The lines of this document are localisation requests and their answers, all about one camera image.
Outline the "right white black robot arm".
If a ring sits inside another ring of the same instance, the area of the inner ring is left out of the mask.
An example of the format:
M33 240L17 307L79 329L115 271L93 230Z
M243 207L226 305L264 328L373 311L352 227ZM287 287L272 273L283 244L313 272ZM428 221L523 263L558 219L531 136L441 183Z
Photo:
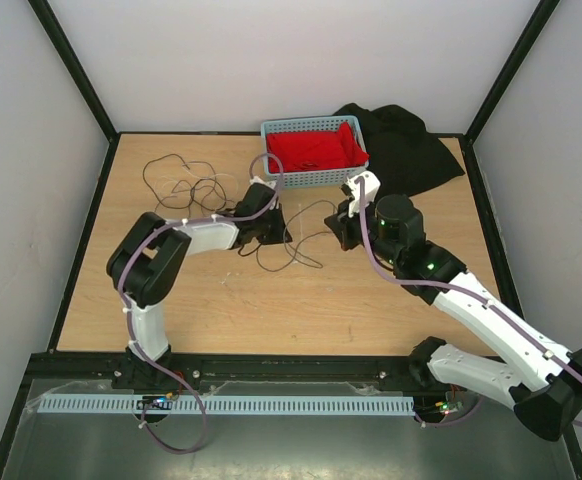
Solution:
M343 250L363 246L379 272L473 332L497 360L429 337L409 356L418 388L453 384L512 410L543 440L557 441L582 410L582 349L573 351L527 324L448 250L427 239L422 213L406 196L363 207L343 201L325 225Z

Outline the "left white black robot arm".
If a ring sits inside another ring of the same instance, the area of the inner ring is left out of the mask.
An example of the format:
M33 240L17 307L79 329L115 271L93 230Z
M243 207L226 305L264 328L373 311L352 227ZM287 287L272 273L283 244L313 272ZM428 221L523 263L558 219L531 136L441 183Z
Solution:
M142 214L106 266L122 301L129 335L128 350L139 360L135 375L148 387L165 384L171 364L163 302L186 258L212 251L236 250L254 239L285 240L279 190L252 183L233 210L205 218L167 221Z

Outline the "red cloth in basket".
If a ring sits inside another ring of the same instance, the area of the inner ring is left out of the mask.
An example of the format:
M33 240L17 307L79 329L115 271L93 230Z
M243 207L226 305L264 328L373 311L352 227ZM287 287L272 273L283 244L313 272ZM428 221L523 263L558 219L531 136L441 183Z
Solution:
M265 139L284 173L354 168L369 159L347 123L335 131L270 133Z

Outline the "black cloth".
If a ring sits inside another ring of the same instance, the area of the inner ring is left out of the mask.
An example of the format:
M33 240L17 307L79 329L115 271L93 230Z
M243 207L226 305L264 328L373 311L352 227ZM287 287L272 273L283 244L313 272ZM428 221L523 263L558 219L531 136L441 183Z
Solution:
M392 194L412 197L464 175L454 155L427 131L425 122L398 105L368 110L349 103L336 113L358 120L369 155L368 170L380 182L378 199Z

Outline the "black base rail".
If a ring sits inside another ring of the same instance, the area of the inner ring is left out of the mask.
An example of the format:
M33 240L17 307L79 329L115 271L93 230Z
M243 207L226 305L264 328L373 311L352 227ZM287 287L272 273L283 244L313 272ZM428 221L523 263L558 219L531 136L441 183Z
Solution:
M171 354L166 367L197 391L223 382L349 383L372 385L383 392L433 395L450 385L418 383L405 356L286 356ZM30 357L27 379L110 380L115 389L137 393L167 392L171 377L126 353L56 352Z

